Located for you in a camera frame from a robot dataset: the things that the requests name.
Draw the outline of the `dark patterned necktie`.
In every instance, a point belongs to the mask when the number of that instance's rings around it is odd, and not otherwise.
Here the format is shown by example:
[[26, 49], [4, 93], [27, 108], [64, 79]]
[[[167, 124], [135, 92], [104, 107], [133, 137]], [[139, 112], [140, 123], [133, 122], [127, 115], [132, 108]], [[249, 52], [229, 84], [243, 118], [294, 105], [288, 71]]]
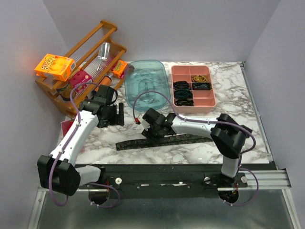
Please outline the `dark patterned necktie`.
[[191, 134], [183, 135], [172, 135], [166, 136], [157, 141], [153, 141], [147, 138], [134, 139], [118, 142], [115, 144], [117, 151], [123, 151], [128, 149], [142, 149], [142, 148], [153, 148], [161, 146], [172, 146], [172, 145], [183, 145], [183, 144], [194, 144], [194, 143], [206, 143], [212, 142], [213, 140], [207, 137]]

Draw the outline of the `teal transparent plastic tray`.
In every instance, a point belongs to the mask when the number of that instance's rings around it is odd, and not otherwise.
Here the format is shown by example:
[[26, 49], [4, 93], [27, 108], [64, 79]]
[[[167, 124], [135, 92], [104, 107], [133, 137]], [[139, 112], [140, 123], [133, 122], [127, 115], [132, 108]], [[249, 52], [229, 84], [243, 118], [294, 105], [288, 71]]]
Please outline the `teal transparent plastic tray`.
[[128, 63], [124, 70], [126, 102], [136, 111], [159, 110], [171, 98], [165, 66], [157, 60]]

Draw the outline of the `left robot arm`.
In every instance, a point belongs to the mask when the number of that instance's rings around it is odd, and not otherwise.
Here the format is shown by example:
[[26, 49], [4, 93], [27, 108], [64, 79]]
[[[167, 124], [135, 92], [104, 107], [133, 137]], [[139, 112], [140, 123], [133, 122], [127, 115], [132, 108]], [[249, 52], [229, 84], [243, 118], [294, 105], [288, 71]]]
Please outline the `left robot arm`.
[[91, 184], [102, 188], [106, 177], [102, 168], [86, 165], [76, 168], [76, 160], [86, 139], [94, 128], [123, 126], [123, 103], [116, 103], [117, 91], [109, 86], [99, 86], [92, 99], [73, 104], [77, 115], [58, 146], [48, 155], [41, 155], [37, 166], [41, 186], [50, 193], [72, 196], [80, 186]]

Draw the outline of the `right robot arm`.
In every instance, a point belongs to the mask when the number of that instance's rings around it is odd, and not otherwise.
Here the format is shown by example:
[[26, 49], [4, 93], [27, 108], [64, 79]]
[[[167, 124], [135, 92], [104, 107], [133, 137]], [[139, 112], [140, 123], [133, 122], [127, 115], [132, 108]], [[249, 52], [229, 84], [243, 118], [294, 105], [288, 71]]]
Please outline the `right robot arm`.
[[239, 125], [227, 114], [220, 114], [216, 118], [195, 118], [176, 112], [164, 116], [150, 108], [136, 120], [136, 123], [143, 126], [142, 134], [154, 142], [168, 135], [180, 134], [211, 139], [223, 155], [219, 181], [225, 187], [230, 187], [236, 182], [246, 139], [252, 138], [253, 143], [256, 143], [252, 130], [245, 125]]

